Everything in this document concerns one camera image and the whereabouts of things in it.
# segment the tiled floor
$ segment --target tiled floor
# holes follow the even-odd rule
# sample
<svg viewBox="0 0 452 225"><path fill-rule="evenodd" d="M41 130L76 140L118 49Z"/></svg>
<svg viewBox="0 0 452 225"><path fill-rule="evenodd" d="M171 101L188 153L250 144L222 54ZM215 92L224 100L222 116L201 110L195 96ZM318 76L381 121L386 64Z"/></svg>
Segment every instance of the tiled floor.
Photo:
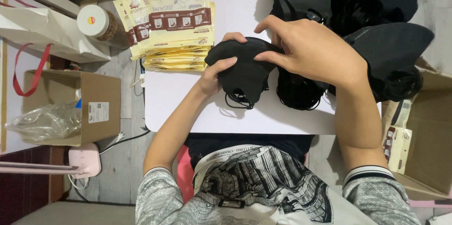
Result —
<svg viewBox="0 0 452 225"><path fill-rule="evenodd" d="M101 0L100 5L116 13L112 0ZM452 74L452 0L419 0L418 12L411 20L435 32L436 37L423 57L438 70ZM121 78L121 130L126 137L143 133L144 103L142 90L138 86L130 88L135 67L130 52L112 51L112 60L107 63L84 65L85 70ZM123 143L101 156L102 172L91 179L89 187L80 192L92 201L135 203L137 188L141 179L142 161L145 151L152 140L153 133ZM107 146L113 139L101 141ZM307 164L338 192L345 176L339 146L333 135L317 136L308 155ZM70 199L80 199L71 191ZM433 215L444 214L452 210L416 208L415 212L425 222Z"/></svg>

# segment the jar lid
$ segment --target jar lid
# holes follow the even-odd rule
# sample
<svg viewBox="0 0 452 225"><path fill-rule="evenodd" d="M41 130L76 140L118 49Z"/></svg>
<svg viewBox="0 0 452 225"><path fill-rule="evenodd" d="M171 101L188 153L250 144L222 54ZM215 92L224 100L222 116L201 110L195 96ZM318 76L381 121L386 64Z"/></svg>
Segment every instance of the jar lid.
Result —
<svg viewBox="0 0 452 225"><path fill-rule="evenodd" d="M89 37L99 37L109 27L107 12L97 5L83 7L77 15L77 25L80 31Z"/></svg>

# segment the graphic print shirt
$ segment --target graphic print shirt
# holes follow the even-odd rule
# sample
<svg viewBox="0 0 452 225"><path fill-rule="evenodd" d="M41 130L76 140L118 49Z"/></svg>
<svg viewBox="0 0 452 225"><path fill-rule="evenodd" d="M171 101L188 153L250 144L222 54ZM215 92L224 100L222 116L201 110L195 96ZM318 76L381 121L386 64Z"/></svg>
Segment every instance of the graphic print shirt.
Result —
<svg viewBox="0 0 452 225"><path fill-rule="evenodd" d="M379 166L348 173L343 197L271 146L218 150L195 167L185 205L171 173L153 168L138 189L137 225L420 225L402 185Z"/></svg>

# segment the fingernail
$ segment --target fingernail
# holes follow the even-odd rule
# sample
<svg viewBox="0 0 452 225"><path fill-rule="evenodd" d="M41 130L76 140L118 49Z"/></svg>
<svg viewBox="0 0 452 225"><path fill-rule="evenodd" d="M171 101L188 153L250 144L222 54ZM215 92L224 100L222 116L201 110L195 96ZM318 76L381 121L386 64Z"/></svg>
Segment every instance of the fingernail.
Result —
<svg viewBox="0 0 452 225"><path fill-rule="evenodd" d="M229 65L234 65L235 62L237 62L237 56L231 57L231 58L229 58L229 59L227 60L227 63L228 63Z"/></svg>

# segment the glass jar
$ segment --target glass jar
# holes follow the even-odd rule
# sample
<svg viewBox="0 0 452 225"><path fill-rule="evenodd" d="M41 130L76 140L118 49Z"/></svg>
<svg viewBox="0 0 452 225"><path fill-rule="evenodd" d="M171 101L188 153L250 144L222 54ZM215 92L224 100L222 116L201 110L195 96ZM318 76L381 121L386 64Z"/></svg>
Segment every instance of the glass jar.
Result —
<svg viewBox="0 0 452 225"><path fill-rule="evenodd" d="M77 15L77 25L84 35L93 40L120 49L129 47L122 22L113 13L97 5L83 7Z"/></svg>

